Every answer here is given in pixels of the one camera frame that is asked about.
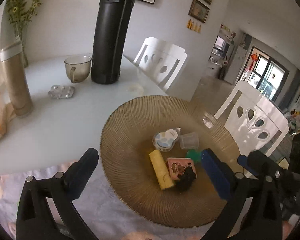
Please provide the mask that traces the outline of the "black thermos flask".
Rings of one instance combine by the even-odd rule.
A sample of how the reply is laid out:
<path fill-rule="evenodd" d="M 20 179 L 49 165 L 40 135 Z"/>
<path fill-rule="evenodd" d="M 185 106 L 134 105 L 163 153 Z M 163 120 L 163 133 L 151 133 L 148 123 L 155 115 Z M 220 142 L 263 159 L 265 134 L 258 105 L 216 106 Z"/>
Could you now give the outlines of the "black thermos flask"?
<path fill-rule="evenodd" d="M 135 0 L 100 0 L 96 21 L 91 79 L 109 85 L 118 81 L 121 58 Z"/>

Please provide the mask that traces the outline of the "clear plastic measuring cup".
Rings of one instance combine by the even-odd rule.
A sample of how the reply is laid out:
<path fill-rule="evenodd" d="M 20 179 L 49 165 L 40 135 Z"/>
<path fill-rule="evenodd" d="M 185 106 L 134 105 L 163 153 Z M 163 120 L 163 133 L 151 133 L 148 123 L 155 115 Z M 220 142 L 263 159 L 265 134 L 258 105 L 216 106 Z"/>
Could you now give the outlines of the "clear plastic measuring cup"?
<path fill-rule="evenodd" d="M 199 137 L 196 132 L 183 134 L 179 139 L 180 148 L 182 150 L 198 149 Z"/>

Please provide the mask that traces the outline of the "black robot figurine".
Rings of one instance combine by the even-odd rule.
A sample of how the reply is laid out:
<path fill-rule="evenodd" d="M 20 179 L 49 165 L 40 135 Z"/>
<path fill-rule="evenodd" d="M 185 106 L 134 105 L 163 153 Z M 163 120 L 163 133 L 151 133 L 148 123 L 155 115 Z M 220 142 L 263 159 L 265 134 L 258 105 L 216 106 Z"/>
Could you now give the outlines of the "black robot figurine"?
<path fill-rule="evenodd" d="M 178 180 L 175 186 L 179 191 L 187 191 L 196 178 L 196 173 L 193 171 L 191 166 L 188 166 L 185 168 L 183 174 L 178 175 Z"/>

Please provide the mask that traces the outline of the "floral tablecloth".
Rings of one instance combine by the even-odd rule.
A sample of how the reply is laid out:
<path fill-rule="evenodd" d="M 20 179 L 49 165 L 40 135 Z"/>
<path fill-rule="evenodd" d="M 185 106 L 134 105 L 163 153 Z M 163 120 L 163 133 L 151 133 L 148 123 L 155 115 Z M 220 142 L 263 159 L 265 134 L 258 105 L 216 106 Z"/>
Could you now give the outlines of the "floral tablecloth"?
<path fill-rule="evenodd" d="M 51 178 L 70 165 L 48 167 L 0 176 L 0 224 L 13 239 L 19 199 L 28 176 Z M 150 222 L 128 208 L 114 193 L 98 166 L 74 206 L 99 239 L 201 239 L 211 224 L 176 229 Z"/>

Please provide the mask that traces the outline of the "white chair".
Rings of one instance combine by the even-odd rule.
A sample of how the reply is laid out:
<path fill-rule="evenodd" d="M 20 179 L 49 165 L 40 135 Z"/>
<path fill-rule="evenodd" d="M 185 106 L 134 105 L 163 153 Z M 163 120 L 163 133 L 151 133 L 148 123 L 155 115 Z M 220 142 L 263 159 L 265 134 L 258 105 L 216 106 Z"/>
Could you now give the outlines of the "white chair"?
<path fill-rule="evenodd" d="M 166 92 L 183 71 L 186 60 L 184 48 L 150 36 L 145 38 L 133 64 Z"/>
<path fill-rule="evenodd" d="M 288 121 L 282 112 L 257 89 L 248 82 L 239 81 L 230 95 L 216 112 L 218 119 L 230 105 L 236 94 L 241 95 L 232 108 L 225 128 L 235 140 L 241 155 L 248 156 L 251 152 L 260 150 L 280 132 L 279 137 L 265 152 L 271 156 L 280 142 L 289 132 Z"/>

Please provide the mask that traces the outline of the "pink card box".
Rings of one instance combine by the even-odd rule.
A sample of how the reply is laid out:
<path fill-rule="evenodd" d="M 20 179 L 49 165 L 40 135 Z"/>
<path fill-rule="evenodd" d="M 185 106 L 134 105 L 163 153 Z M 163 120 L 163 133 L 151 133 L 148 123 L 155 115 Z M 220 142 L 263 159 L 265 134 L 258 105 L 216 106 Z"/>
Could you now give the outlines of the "pink card box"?
<path fill-rule="evenodd" d="M 172 180 L 178 180 L 178 175 L 183 174 L 188 166 L 191 166 L 196 173 L 195 165 L 189 158 L 167 158 L 166 165 Z"/>

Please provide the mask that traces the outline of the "white chair back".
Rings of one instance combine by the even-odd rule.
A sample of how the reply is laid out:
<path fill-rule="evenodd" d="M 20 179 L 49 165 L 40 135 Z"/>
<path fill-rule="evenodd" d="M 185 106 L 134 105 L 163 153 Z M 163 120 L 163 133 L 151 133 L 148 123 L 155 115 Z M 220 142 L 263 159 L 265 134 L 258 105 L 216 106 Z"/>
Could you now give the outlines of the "white chair back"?
<path fill-rule="evenodd" d="M 133 64 L 166 92 L 183 71 L 186 60 L 184 48 L 150 36 L 145 38 Z"/>

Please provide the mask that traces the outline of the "clear correction tape dispenser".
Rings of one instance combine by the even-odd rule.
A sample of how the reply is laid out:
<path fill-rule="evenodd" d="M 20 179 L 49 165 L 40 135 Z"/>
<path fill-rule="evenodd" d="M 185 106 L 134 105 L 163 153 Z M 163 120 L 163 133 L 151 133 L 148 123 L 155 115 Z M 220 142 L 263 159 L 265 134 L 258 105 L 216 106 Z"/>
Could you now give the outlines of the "clear correction tape dispenser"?
<path fill-rule="evenodd" d="M 170 151 L 180 138 L 181 128 L 171 128 L 158 132 L 152 139 L 154 147 L 160 152 Z"/>

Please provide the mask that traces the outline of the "white chair right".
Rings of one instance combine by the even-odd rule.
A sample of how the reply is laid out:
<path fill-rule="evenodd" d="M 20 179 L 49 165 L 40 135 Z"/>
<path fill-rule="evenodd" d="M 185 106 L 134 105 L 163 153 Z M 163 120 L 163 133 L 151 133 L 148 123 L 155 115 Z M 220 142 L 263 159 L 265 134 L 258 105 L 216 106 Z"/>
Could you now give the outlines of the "white chair right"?
<path fill-rule="evenodd" d="M 265 152 L 271 156 L 280 142 L 289 132 L 288 121 L 282 112 L 257 89 L 248 82 L 239 81 L 230 95 L 216 112 L 218 119 L 230 105 L 236 94 L 241 95 L 232 108 L 225 128 L 235 140 L 241 155 L 248 156 L 251 152 L 260 150 L 280 132 L 279 137 Z"/>

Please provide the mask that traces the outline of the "yellow lighter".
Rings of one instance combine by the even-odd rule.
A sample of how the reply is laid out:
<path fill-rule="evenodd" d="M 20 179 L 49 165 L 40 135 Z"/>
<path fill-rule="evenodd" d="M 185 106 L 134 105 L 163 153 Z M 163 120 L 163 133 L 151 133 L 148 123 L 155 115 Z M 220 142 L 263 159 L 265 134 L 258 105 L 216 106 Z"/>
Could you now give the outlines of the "yellow lighter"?
<path fill-rule="evenodd" d="M 174 187 L 174 182 L 170 177 L 170 173 L 161 152 L 159 150 L 154 150 L 149 154 L 149 158 L 154 168 L 160 189 L 166 190 Z"/>

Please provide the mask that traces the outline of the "pill blister pack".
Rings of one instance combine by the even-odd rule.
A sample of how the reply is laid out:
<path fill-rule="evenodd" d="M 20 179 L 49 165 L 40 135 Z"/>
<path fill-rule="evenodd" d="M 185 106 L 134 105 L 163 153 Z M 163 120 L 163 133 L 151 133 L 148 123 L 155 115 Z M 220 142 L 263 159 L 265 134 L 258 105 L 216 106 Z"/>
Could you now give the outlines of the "pill blister pack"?
<path fill-rule="evenodd" d="M 73 96 L 74 92 L 75 87 L 73 86 L 53 85 L 48 95 L 54 99 L 69 99 Z"/>

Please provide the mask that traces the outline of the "gold thermos bottle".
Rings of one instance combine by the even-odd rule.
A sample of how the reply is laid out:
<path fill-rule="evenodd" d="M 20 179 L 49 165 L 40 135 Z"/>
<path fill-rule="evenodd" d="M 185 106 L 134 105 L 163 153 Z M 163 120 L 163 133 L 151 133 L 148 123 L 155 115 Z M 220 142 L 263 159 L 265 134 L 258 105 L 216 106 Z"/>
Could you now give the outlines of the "gold thermos bottle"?
<path fill-rule="evenodd" d="M 25 116 L 33 108 L 23 58 L 21 41 L 14 42 L 0 51 L 4 82 L 16 116 Z"/>

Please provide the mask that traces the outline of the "smoky glass mug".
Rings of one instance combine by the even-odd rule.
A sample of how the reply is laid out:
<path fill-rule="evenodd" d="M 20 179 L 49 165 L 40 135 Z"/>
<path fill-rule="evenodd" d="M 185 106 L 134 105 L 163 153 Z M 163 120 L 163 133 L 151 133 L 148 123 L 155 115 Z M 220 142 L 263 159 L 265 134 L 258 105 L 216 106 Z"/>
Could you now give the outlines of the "smoky glass mug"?
<path fill-rule="evenodd" d="M 65 71 L 72 83 L 83 82 L 90 74 L 92 58 L 88 55 L 75 55 L 64 60 Z"/>

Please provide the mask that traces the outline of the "glass vase with flowers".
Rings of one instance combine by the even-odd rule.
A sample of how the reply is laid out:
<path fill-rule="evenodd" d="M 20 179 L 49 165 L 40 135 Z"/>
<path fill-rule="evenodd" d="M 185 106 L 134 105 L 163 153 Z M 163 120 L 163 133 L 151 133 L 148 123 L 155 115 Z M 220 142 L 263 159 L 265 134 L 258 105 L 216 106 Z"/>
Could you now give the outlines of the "glass vase with flowers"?
<path fill-rule="evenodd" d="M 6 2 L 8 22 L 13 27 L 16 40 L 22 43 L 24 68 L 29 65 L 25 53 L 27 29 L 32 18 L 37 16 L 41 5 L 42 0 L 32 0 L 29 6 L 26 0 L 7 0 Z"/>

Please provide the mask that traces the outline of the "green translucent figurine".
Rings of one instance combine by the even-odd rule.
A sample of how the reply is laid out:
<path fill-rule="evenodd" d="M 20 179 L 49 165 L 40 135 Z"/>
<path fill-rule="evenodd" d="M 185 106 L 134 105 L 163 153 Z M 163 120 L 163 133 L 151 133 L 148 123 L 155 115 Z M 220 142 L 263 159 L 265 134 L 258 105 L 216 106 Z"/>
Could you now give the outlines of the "green translucent figurine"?
<path fill-rule="evenodd" d="M 190 149 L 186 153 L 186 158 L 191 159 L 194 164 L 198 164 L 202 161 L 202 153 L 195 149 Z"/>

